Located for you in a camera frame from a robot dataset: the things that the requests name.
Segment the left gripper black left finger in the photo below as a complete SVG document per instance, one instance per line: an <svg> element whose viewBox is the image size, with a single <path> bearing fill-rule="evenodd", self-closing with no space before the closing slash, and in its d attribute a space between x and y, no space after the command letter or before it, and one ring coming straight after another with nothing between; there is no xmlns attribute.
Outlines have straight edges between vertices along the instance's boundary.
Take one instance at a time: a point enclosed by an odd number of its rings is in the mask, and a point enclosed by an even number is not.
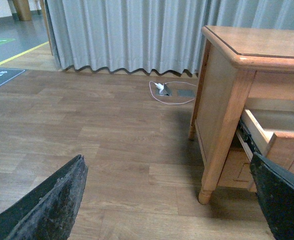
<svg viewBox="0 0 294 240"><path fill-rule="evenodd" d="M0 213L0 240L66 240L74 226L88 166L75 156Z"/></svg>

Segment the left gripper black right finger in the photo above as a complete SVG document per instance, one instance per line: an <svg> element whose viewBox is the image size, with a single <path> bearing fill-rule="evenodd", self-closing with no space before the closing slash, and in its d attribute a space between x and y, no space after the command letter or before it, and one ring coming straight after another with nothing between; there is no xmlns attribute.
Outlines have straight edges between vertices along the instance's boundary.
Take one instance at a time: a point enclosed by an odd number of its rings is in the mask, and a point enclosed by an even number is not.
<svg viewBox="0 0 294 240"><path fill-rule="evenodd" d="M250 163L260 208L277 240L294 240L294 174L254 152Z"/></svg>

